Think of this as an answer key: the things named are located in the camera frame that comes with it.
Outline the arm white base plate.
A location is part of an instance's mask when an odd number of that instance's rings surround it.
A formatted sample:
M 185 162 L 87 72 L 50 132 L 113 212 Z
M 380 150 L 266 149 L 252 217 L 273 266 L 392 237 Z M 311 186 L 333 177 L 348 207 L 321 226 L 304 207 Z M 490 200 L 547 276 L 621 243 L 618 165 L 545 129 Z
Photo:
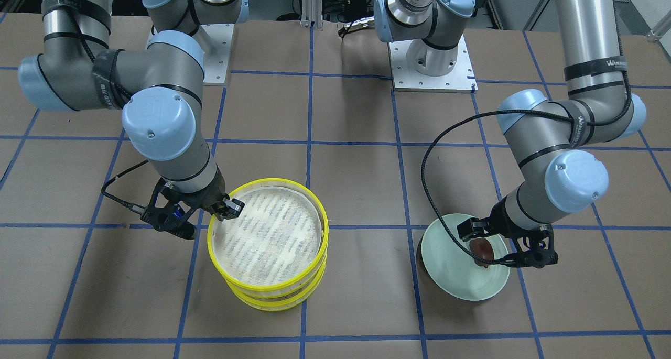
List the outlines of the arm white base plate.
M 408 92 L 476 92 L 479 87 L 464 36 L 456 48 L 430 48 L 421 39 L 388 44 L 393 89 Z
M 146 42 L 163 46 L 157 56 L 160 66 L 152 66 L 151 74 L 166 71 L 158 79 L 169 85 L 194 91 L 197 83 L 204 86 L 225 86 L 232 53 L 233 24 L 223 23 L 200 26 L 194 35 L 180 31 L 154 30 Z

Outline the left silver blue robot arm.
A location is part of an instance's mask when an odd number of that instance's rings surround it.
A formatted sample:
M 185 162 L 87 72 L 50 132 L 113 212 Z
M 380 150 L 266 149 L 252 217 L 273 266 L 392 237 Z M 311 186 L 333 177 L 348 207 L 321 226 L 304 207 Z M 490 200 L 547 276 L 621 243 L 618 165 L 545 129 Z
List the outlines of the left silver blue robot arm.
M 523 182 L 490 216 L 458 225 L 463 240 L 499 234 L 520 238 L 585 210 L 609 186 L 604 164 L 580 149 L 635 134 L 645 104 L 631 92 L 614 0 L 556 0 L 568 98 L 549 101 L 527 89 L 497 108 L 499 127 Z M 410 60 L 422 74 L 438 75 L 429 57 L 445 65 L 456 55 L 472 0 L 376 0 L 374 18 L 384 43 L 414 40 Z

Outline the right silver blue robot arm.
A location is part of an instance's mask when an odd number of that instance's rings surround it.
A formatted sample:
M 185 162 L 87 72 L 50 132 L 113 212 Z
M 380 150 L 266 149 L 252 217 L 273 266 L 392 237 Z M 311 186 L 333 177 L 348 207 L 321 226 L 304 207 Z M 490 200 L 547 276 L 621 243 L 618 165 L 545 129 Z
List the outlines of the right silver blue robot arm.
M 133 146 L 178 201 L 218 220 L 242 204 L 204 141 L 202 27 L 241 23 L 248 0 L 141 0 L 156 33 L 142 51 L 110 46 L 111 0 L 43 0 L 44 52 L 18 68 L 21 90 L 42 111 L 119 110 Z

